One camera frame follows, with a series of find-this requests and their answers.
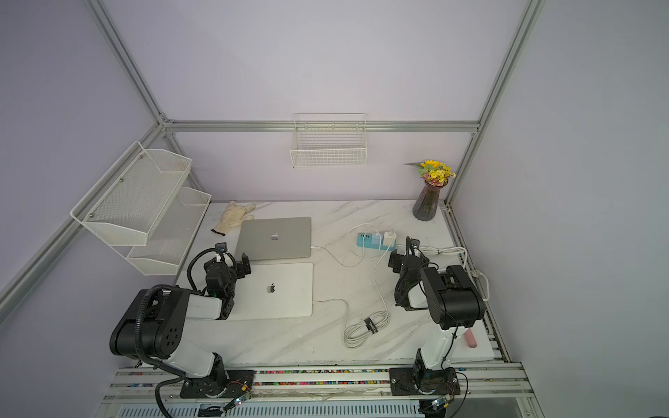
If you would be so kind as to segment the white charger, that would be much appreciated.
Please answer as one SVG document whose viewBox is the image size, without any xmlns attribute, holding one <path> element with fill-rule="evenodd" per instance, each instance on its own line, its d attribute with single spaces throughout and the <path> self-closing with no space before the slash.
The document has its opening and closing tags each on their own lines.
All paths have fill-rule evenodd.
<svg viewBox="0 0 669 418">
<path fill-rule="evenodd" d="M 397 233 L 395 231 L 388 231 L 383 234 L 382 246 L 392 248 L 397 243 Z"/>
</svg>

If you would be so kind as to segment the light blue charger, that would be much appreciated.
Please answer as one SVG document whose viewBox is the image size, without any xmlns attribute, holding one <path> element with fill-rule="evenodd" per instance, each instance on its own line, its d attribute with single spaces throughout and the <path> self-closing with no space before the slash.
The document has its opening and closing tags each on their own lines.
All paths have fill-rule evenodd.
<svg viewBox="0 0 669 418">
<path fill-rule="evenodd" d="M 371 235 L 370 242 L 371 242 L 371 247 L 381 247 L 383 243 L 383 235 L 379 233 L 373 233 Z"/>
</svg>

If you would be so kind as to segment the teal power strip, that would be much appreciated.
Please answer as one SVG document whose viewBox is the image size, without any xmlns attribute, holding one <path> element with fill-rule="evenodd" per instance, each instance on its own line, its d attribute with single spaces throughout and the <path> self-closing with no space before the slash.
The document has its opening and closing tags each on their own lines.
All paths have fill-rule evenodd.
<svg viewBox="0 0 669 418">
<path fill-rule="evenodd" d="M 389 231 L 385 233 L 359 233 L 356 244 L 360 248 L 378 251 L 393 251 L 397 243 L 397 234 Z"/>
</svg>

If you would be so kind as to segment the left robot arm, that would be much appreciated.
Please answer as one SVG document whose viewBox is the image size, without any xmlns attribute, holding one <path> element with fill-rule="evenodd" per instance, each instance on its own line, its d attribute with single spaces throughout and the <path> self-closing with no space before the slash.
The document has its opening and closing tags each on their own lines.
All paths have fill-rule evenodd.
<svg viewBox="0 0 669 418">
<path fill-rule="evenodd" d="M 188 288 L 157 285 L 139 291 L 111 334 L 111 352 L 186 383 L 202 382 L 225 391 L 232 379 L 221 355 L 188 339 L 184 328 L 190 320 L 227 320 L 237 282 L 251 273 L 249 257 L 233 256 L 225 243 L 201 251 L 186 268 Z"/>
</svg>

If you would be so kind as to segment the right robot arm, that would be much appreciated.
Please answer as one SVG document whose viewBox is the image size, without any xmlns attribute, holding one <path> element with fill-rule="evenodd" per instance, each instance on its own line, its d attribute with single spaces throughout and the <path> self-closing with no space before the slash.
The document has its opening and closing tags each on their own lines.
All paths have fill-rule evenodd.
<svg viewBox="0 0 669 418">
<path fill-rule="evenodd" d="M 484 318 L 483 297 L 470 275 L 460 265 L 447 266 L 439 271 L 418 248 L 409 246 L 405 254 L 390 254 L 389 267 L 399 275 L 395 284 L 395 305 L 416 311 L 409 294 L 418 289 L 425 297 L 422 307 L 430 314 L 439 331 L 416 351 L 416 359 L 407 385 L 395 385 L 401 390 L 418 393 L 448 392 L 457 394 L 459 383 L 451 367 L 456 344 L 466 331 Z"/>
</svg>

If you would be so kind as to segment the grey laptop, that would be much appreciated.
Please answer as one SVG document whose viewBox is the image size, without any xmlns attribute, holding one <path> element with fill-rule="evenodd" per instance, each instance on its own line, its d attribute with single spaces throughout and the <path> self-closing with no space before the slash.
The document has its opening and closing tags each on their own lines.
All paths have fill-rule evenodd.
<svg viewBox="0 0 669 418">
<path fill-rule="evenodd" d="M 254 219 L 245 221 L 235 247 L 235 256 L 250 261 L 308 258 L 311 255 L 310 217 Z"/>
</svg>

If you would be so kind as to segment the dark glass vase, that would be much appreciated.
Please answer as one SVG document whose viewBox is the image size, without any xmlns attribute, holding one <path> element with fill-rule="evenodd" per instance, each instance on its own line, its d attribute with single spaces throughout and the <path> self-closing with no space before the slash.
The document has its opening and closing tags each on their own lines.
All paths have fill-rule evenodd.
<svg viewBox="0 0 669 418">
<path fill-rule="evenodd" d="M 445 185 L 434 185 L 425 180 L 423 190 L 412 209 L 413 216 L 420 221 L 434 219 L 437 214 L 440 194 L 444 188 Z"/>
</svg>

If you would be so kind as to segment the lower white mesh shelf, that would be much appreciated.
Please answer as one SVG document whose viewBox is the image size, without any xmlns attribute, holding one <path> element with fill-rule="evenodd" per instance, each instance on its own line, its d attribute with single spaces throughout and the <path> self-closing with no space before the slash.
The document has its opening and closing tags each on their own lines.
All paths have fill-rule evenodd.
<svg viewBox="0 0 669 418">
<path fill-rule="evenodd" d="M 148 243 L 123 258 L 144 276 L 178 275 L 210 202 L 210 194 L 182 187 Z"/>
</svg>

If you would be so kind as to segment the white mesh shelf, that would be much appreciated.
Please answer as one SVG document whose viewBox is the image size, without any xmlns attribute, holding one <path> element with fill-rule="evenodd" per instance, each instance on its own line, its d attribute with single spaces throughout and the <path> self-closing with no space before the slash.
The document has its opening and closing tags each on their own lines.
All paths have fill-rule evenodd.
<svg viewBox="0 0 669 418">
<path fill-rule="evenodd" d="M 182 187 L 148 243 L 123 258 L 144 276 L 178 275 L 210 202 L 210 194 Z"/>
<path fill-rule="evenodd" d="M 71 217 L 109 247 L 144 247 L 191 168 L 188 157 L 135 142 L 71 209 Z"/>
</svg>

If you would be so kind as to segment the white work glove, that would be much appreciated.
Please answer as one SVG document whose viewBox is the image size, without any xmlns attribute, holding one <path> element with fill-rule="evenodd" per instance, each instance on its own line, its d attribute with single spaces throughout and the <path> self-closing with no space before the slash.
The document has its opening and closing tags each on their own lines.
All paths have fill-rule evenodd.
<svg viewBox="0 0 669 418">
<path fill-rule="evenodd" d="M 217 235 L 227 235 L 235 228 L 241 227 L 245 221 L 253 220 L 252 211 L 254 209 L 256 209 L 256 204 L 240 206 L 235 201 L 229 202 L 218 224 L 211 231 Z"/>
</svg>

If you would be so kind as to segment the yellow flower bouquet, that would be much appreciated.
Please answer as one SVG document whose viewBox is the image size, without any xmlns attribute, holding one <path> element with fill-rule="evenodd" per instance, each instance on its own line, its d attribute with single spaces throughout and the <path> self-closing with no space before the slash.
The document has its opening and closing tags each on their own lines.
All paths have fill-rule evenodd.
<svg viewBox="0 0 669 418">
<path fill-rule="evenodd" d="M 445 187 L 452 179 L 456 179 L 453 169 L 438 160 L 405 163 L 405 165 L 415 167 L 420 177 L 430 186 Z"/>
</svg>

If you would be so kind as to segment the upper white mesh shelf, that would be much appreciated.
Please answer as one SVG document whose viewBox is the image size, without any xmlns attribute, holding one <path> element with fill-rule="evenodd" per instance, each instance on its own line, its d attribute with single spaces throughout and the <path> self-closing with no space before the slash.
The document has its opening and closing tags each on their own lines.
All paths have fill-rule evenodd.
<svg viewBox="0 0 669 418">
<path fill-rule="evenodd" d="M 135 142 L 71 209 L 71 217 L 109 247 L 144 247 L 191 168 L 188 157 Z"/>
</svg>

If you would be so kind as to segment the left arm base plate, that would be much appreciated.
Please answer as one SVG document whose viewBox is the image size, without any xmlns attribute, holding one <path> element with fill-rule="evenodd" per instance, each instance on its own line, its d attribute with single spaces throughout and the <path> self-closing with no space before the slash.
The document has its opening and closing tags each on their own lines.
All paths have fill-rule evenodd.
<svg viewBox="0 0 669 418">
<path fill-rule="evenodd" d="M 233 399 L 251 390 L 256 372 L 251 369 L 226 371 L 228 377 L 223 383 L 211 378 L 186 379 L 179 397 L 182 399 Z"/>
</svg>

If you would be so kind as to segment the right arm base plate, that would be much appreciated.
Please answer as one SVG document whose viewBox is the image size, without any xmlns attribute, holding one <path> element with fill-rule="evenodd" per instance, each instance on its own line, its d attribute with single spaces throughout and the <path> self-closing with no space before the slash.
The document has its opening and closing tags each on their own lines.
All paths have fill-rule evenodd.
<svg viewBox="0 0 669 418">
<path fill-rule="evenodd" d="M 392 367 L 389 370 L 392 395 L 460 395 L 456 369 L 416 371 L 412 367 Z"/>
</svg>

